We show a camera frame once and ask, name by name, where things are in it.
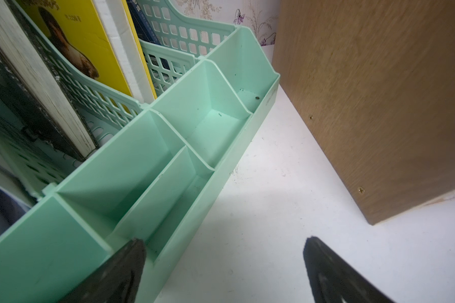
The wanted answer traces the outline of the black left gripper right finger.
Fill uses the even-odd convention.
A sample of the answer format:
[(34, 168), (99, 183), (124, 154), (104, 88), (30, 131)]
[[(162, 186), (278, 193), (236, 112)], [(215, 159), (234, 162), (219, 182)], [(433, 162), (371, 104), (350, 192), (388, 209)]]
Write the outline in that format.
[(392, 302), (318, 237), (303, 249), (315, 302)]

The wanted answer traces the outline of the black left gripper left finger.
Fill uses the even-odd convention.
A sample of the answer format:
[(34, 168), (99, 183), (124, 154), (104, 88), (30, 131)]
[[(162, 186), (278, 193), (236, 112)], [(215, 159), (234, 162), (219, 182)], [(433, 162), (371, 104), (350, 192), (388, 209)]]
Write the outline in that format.
[(134, 302), (146, 256), (144, 241), (132, 239), (59, 301)]

